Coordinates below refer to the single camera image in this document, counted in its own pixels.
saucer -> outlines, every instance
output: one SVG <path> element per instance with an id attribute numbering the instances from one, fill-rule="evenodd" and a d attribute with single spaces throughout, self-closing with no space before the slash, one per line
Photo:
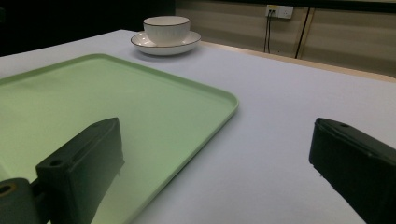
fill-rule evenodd
<path id="1" fill-rule="evenodd" d="M 201 40 L 201 35 L 190 31 L 187 37 L 179 44 L 174 46 L 157 46 L 151 42 L 146 36 L 145 32 L 140 32 L 131 38 L 131 42 L 140 51 L 152 54 L 152 55 L 174 55 L 179 53 L 184 53 L 186 51 L 194 49 L 199 41 Z"/>

black cable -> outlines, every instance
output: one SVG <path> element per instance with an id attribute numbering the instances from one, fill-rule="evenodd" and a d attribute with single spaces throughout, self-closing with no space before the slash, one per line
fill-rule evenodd
<path id="1" fill-rule="evenodd" d="M 274 13 L 275 12 L 271 9 L 268 11 L 267 24 L 265 26 L 264 53 L 267 51 L 267 46 L 268 46 L 268 53 L 271 53 L 270 52 L 271 18 Z"/>
<path id="2" fill-rule="evenodd" d="M 297 50 L 296 50 L 296 55 L 294 56 L 294 58 L 296 59 L 298 56 L 298 51 L 300 51 L 300 46 L 301 46 L 301 42 L 303 41 L 303 35 L 304 35 L 304 31 L 305 31 L 305 26 L 306 26 L 306 22 L 308 21 L 308 16 L 309 16 L 309 10 L 311 8 L 309 7 L 308 10 L 306 11 L 306 16 L 305 16 L 305 21 L 304 21 L 304 26 L 303 26 L 303 30 L 301 31 L 301 35 L 300 35 L 300 41 L 298 42 L 298 46 L 297 46 Z"/>
<path id="3" fill-rule="evenodd" d="M 274 13 L 274 11 L 271 11 L 270 15 L 269 15 L 269 22 L 268 22 L 268 53 L 271 53 L 270 50 L 270 40 L 271 40 L 271 19 L 272 19 L 272 14 Z"/>
<path id="4" fill-rule="evenodd" d="M 264 38 L 264 53 L 265 53 L 265 51 L 266 51 L 266 48 L 267 48 L 267 36 L 268 36 L 268 17 L 270 16 L 270 13 L 272 12 L 272 10 L 270 10 L 269 12 L 268 12 L 268 15 L 267 15 L 267 24 L 265 25 L 265 38 Z"/>

electrical outlet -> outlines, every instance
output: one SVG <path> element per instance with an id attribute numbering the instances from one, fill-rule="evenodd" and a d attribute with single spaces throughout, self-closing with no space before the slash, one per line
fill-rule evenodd
<path id="1" fill-rule="evenodd" d="M 294 7 L 286 7 L 281 6 L 279 7 L 277 16 L 282 19 L 291 19 L 291 15 L 293 14 Z"/>
<path id="2" fill-rule="evenodd" d="M 267 5 L 267 9 L 265 10 L 265 16 L 266 17 L 268 17 L 268 14 L 270 14 L 270 11 L 272 11 L 271 17 L 277 18 L 277 15 L 279 13 L 279 6 Z"/>

dark background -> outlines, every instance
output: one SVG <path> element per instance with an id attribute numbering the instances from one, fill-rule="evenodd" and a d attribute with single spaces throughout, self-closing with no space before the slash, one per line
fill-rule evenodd
<path id="1" fill-rule="evenodd" d="M 3 0 L 0 56 L 116 31 L 141 31 L 143 19 L 175 15 L 175 0 Z"/>
<path id="2" fill-rule="evenodd" d="M 396 13 L 396 3 L 390 0 L 221 0 L 224 2 L 254 3 L 291 7 L 315 7 L 350 11 Z"/>

white bowl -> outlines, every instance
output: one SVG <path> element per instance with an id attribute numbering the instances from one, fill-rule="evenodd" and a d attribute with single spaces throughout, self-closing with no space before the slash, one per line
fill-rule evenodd
<path id="1" fill-rule="evenodd" d="M 189 34 L 190 20 L 178 16 L 152 17 L 143 21 L 145 33 L 158 46 L 179 45 Z"/>

